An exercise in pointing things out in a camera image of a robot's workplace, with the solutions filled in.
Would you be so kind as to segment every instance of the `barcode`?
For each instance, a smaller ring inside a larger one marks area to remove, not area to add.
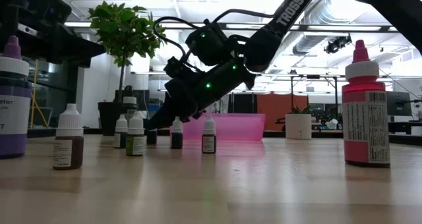
[[[369,102],[386,102],[386,100],[384,92],[369,92]]]

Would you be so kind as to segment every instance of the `pink plastic bin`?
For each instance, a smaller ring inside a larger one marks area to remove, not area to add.
[[[183,124],[184,140],[201,140],[208,115]],[[217,140],[261,141],[264,134],[265,114],[213,114]]]

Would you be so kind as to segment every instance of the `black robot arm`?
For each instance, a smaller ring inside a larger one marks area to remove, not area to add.
[[[206,107],[218,101],[241,83],[251,89],[255,74],[270,66],[283,37],[293,26],[300,14],[312,0],[284,0],[273,15],[254,13],[238,9],[228,10],[213,22],[205,20],[205,26],[190,24],[195,31],[189,35],[186,44],[189,52],[182,52],[180,59],[172,57],[165,67],[172,77],[166,84],[166,100],[160,110],[150,119],[147,129],[170,126],[175,116],[182,121],[189,117],[199,118]],[[422,2],[420,0],[357,0],[372,5],[382,16],[391,22],[416,48],[422,49]],[[254,16],[273,18],[268,24],[256,31],[250,38],[232,35],[226,37],[217,23],[227,13],[243,13]],[[156,25],[169,20],[164,17]],[[205,65],[214,66],[208,72],[202,72],[187,62],[189,55],[196,55]]]

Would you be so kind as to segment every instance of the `desk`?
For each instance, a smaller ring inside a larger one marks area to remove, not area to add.
[[[126,157],[86,135],[84,165],[51,169],[52,138],[0,160],[1,224],[420,224],[422,150],[391,145],[392,168],[344,164],[343,140],[198,143]]]
[[[422,126],[421,122],[388,122],[388,131],[391,133],[405,132],[411,134],[411,128],[413,126]]]

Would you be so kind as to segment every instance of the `pink bottle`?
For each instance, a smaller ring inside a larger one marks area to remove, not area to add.
[[[356,42],[353,63],[342,88],[344,157],[347,164],[390,166],[385,84],[377,82],[378,63],[369,60],[363,40]]]

